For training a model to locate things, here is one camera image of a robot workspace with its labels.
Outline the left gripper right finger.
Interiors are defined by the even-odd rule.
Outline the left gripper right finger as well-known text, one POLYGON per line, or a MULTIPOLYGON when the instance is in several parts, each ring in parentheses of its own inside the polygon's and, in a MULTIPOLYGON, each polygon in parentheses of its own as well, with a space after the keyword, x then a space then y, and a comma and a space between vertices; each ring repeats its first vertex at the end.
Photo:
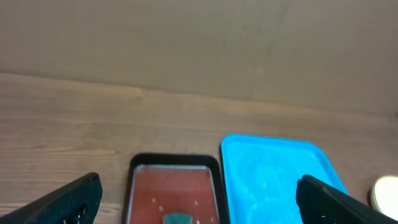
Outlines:
POLYGON ((298 180, 296 203, 303 224, 397 224, 311 175, 298 180))

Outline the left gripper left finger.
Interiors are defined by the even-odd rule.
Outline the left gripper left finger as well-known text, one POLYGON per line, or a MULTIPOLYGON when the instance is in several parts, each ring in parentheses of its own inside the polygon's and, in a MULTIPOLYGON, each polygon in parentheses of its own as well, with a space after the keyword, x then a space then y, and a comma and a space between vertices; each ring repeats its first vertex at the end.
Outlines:
POLYGON ((93 224, 103 189, 90 172, 1 217, 1 224, 93 224))

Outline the yellow-green plate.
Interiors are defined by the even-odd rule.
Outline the yellow-green plate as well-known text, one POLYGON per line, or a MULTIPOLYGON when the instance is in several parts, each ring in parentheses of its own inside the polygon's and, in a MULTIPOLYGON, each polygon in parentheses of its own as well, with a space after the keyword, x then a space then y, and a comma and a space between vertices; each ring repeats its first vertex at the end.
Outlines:
POLYGON ((373 209, 397 220, 398 177, 385 175, 378 178, 371 188, 370 201, 373 209))

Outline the green and orange sponge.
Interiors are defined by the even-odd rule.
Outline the green and orange sponge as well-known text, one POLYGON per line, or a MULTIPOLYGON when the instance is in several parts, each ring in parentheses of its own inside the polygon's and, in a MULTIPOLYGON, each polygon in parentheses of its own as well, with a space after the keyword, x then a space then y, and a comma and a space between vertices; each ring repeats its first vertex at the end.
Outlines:
POLYGON ((192 224, 193 217, 186 213, 168 213, 162 218, 163 224, 192 224))

